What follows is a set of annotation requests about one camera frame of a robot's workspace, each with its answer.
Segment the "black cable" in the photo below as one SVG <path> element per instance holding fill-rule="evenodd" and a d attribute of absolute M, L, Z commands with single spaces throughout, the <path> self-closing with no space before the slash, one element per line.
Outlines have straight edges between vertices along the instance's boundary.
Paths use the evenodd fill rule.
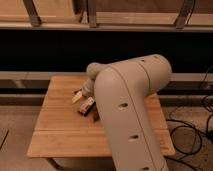
<path fill-rule="evenodd" d="M 180 148 L 178 148 L 175 144 L 174 144 L 174 148 L 179 151 L 180 153 L 184 154 L 184 156 L 182 156 L 181 158 L 179 159 L 174 159 L 174 158 L 167 158 L 167 159 L 170 159 L 170 160 L 173 160 L 173 161 L 176 161 L 178 163 L 181 163 L 189 168 L 191 168 L 193 171 L 198 171 L 199 170 L 202 170 L 202 168 L 198 168 L 198 167 L 194 167 L 192 165 L 190 165 L 189 163 L 183 161 L 184 158 L 188 157 L 188 156 L 191 156 L 191 155 L 195 155 L 197 153 L 200 152 L 202 146 L 203 146 L 203 141 L 202 141 L 202 137 L 201 135 L 206 135 L 204 132 L 200 131 L 199 129 L 197 129 L 192 123 L 188 123 L 186 121 L 182 121 L 182 120 L 177 120 L 177 119 L 166 119 L 167 122 L 177 122 L 177 123 L 181 123 L 183 125 L 180 125 L 180 126 L 177 126 L 175 127 L 172 131 L 171 131 L 171 136 L 179 129 L 179 128 L 190 128 L 192 130 L 194 130 L 195 132 L 195 138 L 194 138 L 194 141 L 193 141 L 193 145 L 192 145 L 192 148 L 191 148 L 191 151 L 190 152 L 185 152 L 183 150 L 181 150 Z M 195 145 L 195 142 L 196 142 L 196 137 L 199 137 L 199 146 L 198 148 L 194 151 L 194 145 Z"/>
<path fill-rule="evenodd" d="M 204 76 L 203 80 L 201 81 L 201 83 L 200 83 L 200 85 L 199 85 L 199 87 L 198 87 L 199 90 L 201 90 L 201 87 L 202 87 L 203 83 L 205 82 L 205 80 L 206 80 L 206 78 L 207 78 L 207 76 L 208 76 L 209 71 L 211 71 L 212 69 L 213 69 L 213 65 L 211 65 L 211 66 L 206 70 L 205 76 Z"/>
<path fill-rule="evenodd" d="M 172 114 L 175 113 L 179 108 L 181 108 L 182 106 L 178 106 L 175 109 L 173 109 L 171 112 L 169 112 L 169 119 L 173 119 L 172 118 Z"/>
<path fill-rule="evenodd" d="M 185 154 L 186 156 L 197 154 L 197 153 L 201 150 L 201 148 L 202 148 L 202 146 L 203 146 L 203 141 L 202 141 L 202 137 L 201 137 L 200 133 L 199 133 L 199 132 L 197 131 L 197 129 L 194 128 L 194 127 L 191 127 L 191 126 L 189 127 L 188 125 L 180 125 L 180 126 L 174 128 L 174 129 L 171 131 L 171 136 L 173 136 L 173 134 L 174 134 L 178 129 L 180 129 L 180 128 L 190 128 L 190 129 L 193 129 L 194 132 L 195 132 L 195 137 L 197 137 L 197 136 L 199 137 L 199 146 L 198 146 L 198 148 L 197 148 L 195 151 L 193 151 L 193 147 L 194 147 L 194 144 L 195 144 L 195 141 L 196 141 L 196 138 L 195 138 L 194 141 L 193 141 L 192 150 L 191 150 L 190 152 L 185 152 L 185 151 L 181 150 L 180 148 L 178 148 L 178 147 L 174 144 L 175 149 L 176 149 L 178 152 L 180 152 L 180 153 L 182 153 L 182 154 Z"/>
<path fill-rule="evenodd" d="M 165 158 L 168 159 L 168 160 L 175 161 L 175 162 L 178 162 L 180 164 L 183 164 L 183 165 L 189 167 L 190 169 L 192 169 L 193 171 L 198 171 L 196 169 L 196 167 L 194 167 L 194 166 L 192 166 L 192 165 L 190 165 L 190 164 L 188 164 L 188 163 L 186 163 L 186 162 L 184 162 L 182 160 L 177 160 L 177 159 L 174 159 L 174 158 L 171 158 L 171 157 L 165 157 Z"/>
<path fill-rule="evenodd" d="M 209 123 L 211 118 L 213 117 L 213 108 L 211 107 L 212 104 L 207 104 L 207 100 L 208 97 L 210 97 L 211 95 L 207 95 L 205 96 L 202 100 L 201 100 L 201 104 L 204 107 L 204 109 L 206 109 L 208 112 L 211 113 L 211 115 L 209 115 L 209 117 L 206 120 L 206 130 L 205 130 L 205 134 L 206 137 L 213 143 L 213 130 L 209 130 Z"/>

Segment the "wooden table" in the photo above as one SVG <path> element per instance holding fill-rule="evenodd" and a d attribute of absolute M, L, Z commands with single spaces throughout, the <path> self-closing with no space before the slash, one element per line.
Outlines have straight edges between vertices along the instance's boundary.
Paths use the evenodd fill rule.
<path fill-rule="evenodd" d="M 54 157 L 111 156 L 101 122 L 92 114 L 82 117 L 77 110 L 82 101 L 72 104 L 74 91 L 86 76 L 52 77 L 28 149 L 28 157 L 46 158 L 56 169 Z M 157 95 L 146 99 L 153 131 L 164 155 L 175 153 Z"/>

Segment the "table leg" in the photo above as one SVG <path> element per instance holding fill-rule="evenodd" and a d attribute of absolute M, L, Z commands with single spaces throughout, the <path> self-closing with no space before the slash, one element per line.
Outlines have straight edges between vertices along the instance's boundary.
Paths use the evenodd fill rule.
<path fill-rule="evenodd" d="M 60 166 L 53 158 L 46 158 L 48 163 L 52 165 L 56 170 L 64 170 L 62 166 Z"/>

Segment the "metal frame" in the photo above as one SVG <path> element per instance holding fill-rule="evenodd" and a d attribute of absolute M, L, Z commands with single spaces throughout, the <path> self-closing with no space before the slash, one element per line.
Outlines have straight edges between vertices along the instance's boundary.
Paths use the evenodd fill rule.
<path fill-rule="evenodd" d="M 96 0 L 87 0 L 87 15 L 90 27 L 97 27 Z"/>
<path fill-rule="evenodd" d="M 33 27 L 39 27 L 41 25 L 41 19 L 36 11 L 33 0 L 23 0 L 23 2 L 29 15 L 31 25 Z"/>
<path fill-rule="evenodd" d="M 175 21 L 176 29 L 183 29 L 189 13 L 191 12 L 194 0 L 184 0 L 180 13 Z"/>
<path fill-rule="evenodd" d="M 53 158 L 46 158 L 47 162 L 56 170 L 64 170 Z"/>

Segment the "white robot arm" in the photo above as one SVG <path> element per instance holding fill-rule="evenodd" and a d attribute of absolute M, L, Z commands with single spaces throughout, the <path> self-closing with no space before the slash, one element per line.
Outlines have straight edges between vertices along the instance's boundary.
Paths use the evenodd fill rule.
<path fill-rule="evenodd" d="M 82 93 L 93 94 L 94 88 L 116 170 L 168 171 L 144 99 L 169 82 L 169 62 L 160 55 L 150 55 L 108 65 L 93 63 L 87 72 L 90 78 Z"/>

